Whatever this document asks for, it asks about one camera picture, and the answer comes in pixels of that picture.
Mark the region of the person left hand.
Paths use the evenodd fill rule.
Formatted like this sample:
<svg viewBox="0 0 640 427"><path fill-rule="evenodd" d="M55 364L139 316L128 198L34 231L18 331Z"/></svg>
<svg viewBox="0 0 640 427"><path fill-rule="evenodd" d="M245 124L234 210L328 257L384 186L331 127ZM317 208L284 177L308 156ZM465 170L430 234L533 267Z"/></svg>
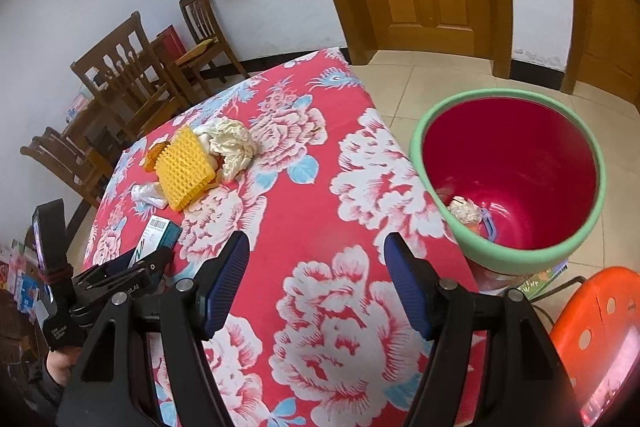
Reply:
<svg viewBox="0 0 640 427"><path fill-rule="evenodd" d="M49 351L46 358L46 369L58 385L65 387L68 384L80 354L81 347L74 346Z"/></svg>

